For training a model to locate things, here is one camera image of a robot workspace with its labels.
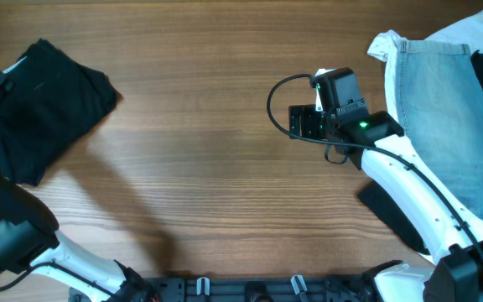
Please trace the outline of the black shorts with mesh lining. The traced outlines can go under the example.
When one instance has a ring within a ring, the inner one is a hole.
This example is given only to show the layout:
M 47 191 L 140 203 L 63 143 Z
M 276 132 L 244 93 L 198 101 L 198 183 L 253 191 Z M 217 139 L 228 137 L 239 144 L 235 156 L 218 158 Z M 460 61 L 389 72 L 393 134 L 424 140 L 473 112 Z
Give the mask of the black shorts with mesh lining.
M 1 71 L 14 87 L 0 103 L 0 173 L 15 184 L 38 185 L 45 170 L 118 101 L 104 73 L 46 39 Z

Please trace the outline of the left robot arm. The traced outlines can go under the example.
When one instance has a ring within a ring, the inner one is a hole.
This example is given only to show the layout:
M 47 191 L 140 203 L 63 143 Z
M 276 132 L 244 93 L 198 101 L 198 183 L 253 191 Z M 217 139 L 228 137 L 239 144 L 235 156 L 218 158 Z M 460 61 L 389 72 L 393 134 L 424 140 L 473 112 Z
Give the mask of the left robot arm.
M 28 192 L 116 101 L 102 73 L 75 62 L 24 60 L 0 71 L 0 273 L 20 279 L 42 274 L 92 301 L 160 300 L 131 268 L 72 242 L 51 210 Z

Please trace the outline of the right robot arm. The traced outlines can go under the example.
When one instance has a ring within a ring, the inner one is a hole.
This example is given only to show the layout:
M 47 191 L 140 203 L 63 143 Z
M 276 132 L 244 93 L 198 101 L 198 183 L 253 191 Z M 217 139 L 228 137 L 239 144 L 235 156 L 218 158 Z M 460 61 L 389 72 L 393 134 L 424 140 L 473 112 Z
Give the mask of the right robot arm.
M 483 301 L 483 221 L 420 159 L 386 112 L 313 105 L 288 109 L 288 135 L 334 146 L 390 196 L 421 237 L 433 267 L 387 263 L 366 276 L 365 299 Z

